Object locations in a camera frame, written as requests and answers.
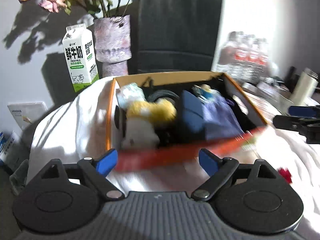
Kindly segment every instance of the wall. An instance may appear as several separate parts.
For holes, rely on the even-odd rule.
[[[52,108],[76,96],[60,41],[67,25],[90,25],[92,18],[80,8],[69,17],[63,12],[49,14],[35,0],[23,5],[18,0],[0,0],[0,4],[0,130],[20,133],[7,109],[9,102],[44,101]],[[242,30],[268,39],[281,76],[291,65],[320,72],[319,4],[320,0],[225,0],[217,48],[229,32]]]

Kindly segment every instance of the white cloth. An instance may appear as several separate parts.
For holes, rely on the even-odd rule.
[[[32,142],[29,182],[53,158],[76,163],[81,158],[97,158],[104,153],[106,109],[112,77],[98,80],[44,118],[36,128]],[[249,95],[270,122],[278,111],[263,99]],[[296,132],[271,126],[257,140],[258,155],[274,168],[288,168],[292,187],[304,203],[304,217],[297,232],[306,239],[320,239],[320,145],[307,145]],[[176,191],[191,193],[208,175],[197,160],[140,172],[117,173],[108,179],[126,194],[135,191]]]

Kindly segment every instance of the white plush toy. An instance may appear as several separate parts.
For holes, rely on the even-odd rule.
[[[157,103],[135,101],[127,110],[125,138],[122,141],[123,149],[156,148],[159,137],[154,128],[163,127],[172,122],[176,116],[176,109],[166,99]]]

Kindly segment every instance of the yellow plush toy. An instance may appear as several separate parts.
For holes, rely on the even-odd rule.
[[[156,148],[159,138],[155,127],[164,127],[172,122],[177,111],[166,99],[157,103],[135,101],[127,110],[126,134],[122,142],[124,149]]]

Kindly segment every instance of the vase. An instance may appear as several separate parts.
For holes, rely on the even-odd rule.
[[[94,21],[96,59],[102,62],[102,76],[128,74],[130,51],[130,16],[102,18]]]

